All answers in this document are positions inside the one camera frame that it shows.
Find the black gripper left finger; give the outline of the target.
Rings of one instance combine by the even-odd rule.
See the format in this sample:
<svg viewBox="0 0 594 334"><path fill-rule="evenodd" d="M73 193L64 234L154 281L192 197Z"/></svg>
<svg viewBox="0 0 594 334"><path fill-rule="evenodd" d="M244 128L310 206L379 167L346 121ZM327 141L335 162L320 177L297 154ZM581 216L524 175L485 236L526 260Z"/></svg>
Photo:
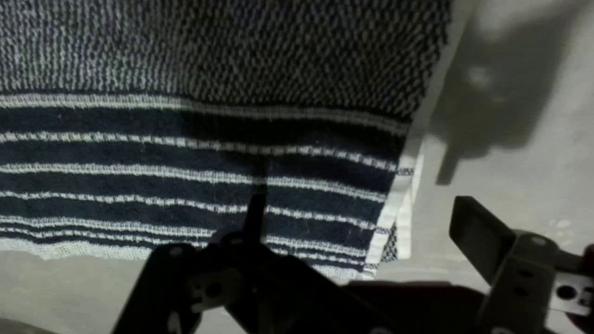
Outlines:
<svg viewBox="0 0 594 334"><path fill-rule="evenodd" d="M147 258L112 334L193 334L203 316L193 314L188 295L190 260L186 243L160 245Z"/></svg>

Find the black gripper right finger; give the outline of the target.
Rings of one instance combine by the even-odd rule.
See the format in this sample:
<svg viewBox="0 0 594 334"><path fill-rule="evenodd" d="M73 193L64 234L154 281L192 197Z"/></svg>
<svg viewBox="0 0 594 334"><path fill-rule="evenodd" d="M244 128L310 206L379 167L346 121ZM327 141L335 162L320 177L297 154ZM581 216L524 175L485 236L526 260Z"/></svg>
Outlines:
<svg viewBox="0 0 594 334"><path fill-rule="evenodd" d="M555 281L557 245L509 229L474 197L453 203L450 238L490 286L479 334L542 334Z"/></svg>

